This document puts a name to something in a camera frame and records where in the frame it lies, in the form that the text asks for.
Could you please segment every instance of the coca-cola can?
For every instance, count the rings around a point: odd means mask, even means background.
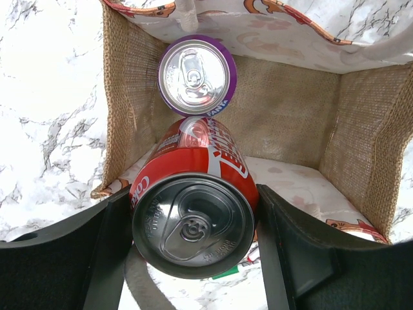
[[[250,248],[258,198],[228,129],[212,118],[181,119],[130,189],[134,243],[172,276],[221,274]]]

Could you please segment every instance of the white marble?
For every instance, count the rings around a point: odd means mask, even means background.
[[[166,2],[152,1],[145,7]],[[367,43],[404,29],[413,5],[285,2],[341,39]],[[99,1],[0,1],[0,240],[13,240],[96,203],[90,191],[102,175],[106,117]],[[413,236],[413,144],[405,153],[402,178],[393,242]],[[260,269],[231,281],[185,283],[150,272],[178,309],[265,309]],[[256,296],[250,295],[252,288],[258,288]],[[138,309],[127,289],[119,308]]]
[[[96,203],[106,143],[98,1],[0,2],[0,240]]]

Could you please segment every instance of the can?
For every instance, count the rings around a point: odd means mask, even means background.
[[[209,278],[246,255],[259,194],[229,130],[212,118],[174,123],[130,190],[134,243],[180,278]]]
[[[213,116],[234,95],[234,58],[211,37],[182,37],[166,49],[159,65],[158,85],[165,103],[178,114]]]

